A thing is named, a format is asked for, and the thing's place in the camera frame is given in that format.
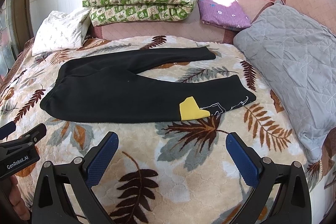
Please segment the metal screw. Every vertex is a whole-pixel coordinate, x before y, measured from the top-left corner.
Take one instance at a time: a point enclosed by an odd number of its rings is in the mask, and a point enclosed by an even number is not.
[[[269,157],[263,157],[262,161],[266,164],[270,164],[272,160]]]
[[[77,158],[75,158],[75,159],[73,160],[73,162],[74,162],[75,164],[80,164],[80,163],[82,162],[82,158],[81,158],[81,157],[77,157]]]
[[[300,168],[301,167],[301,163],[299,163],[298,161],[295,161],[294,162],[294,166]]]
[[[50,161],[46,161],[43,165],[44,168],[48,168],[51,165]]]

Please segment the black pants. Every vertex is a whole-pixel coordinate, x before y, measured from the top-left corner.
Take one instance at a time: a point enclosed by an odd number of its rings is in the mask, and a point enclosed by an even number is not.
[[[174,83],[137,75],[173,62],[211,60],[206,47],[158,48],[73,59],[63,64],[41,109],[74,122],[169,122],[220,114],[256,100],[237,75]]]

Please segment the yellow patch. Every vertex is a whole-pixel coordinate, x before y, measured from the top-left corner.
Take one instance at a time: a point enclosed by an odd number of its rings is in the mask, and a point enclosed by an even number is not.
[[[210,116],[210,112],[200,109],[194,97],[186,98],[180,103],[181,121],[196,120]]]

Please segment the human hand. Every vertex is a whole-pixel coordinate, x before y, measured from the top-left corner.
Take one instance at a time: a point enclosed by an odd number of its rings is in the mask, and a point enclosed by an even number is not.
[[[21,193],[17,186],[17,178],[15,176],[11,176],[9,178],[12,183],[12,189],[9,193],[9,201],[12,204],[14,211],[22,220],[29,220],[30,213],[25,205],[25,202],[21,198]]]

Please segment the blue grip pad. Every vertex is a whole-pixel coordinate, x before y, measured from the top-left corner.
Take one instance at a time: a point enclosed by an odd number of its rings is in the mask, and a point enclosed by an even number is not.
[[[109,166],[118,146],[118,135],[113,133],[86,169],[86,185],[89,188],[99,184],[100,179],[104,175],[107,166]]]
[[[259,183],[258,169],[232,134],[228,134],[226,137],[226,149],[245,183],[248,186],[256,188]]]

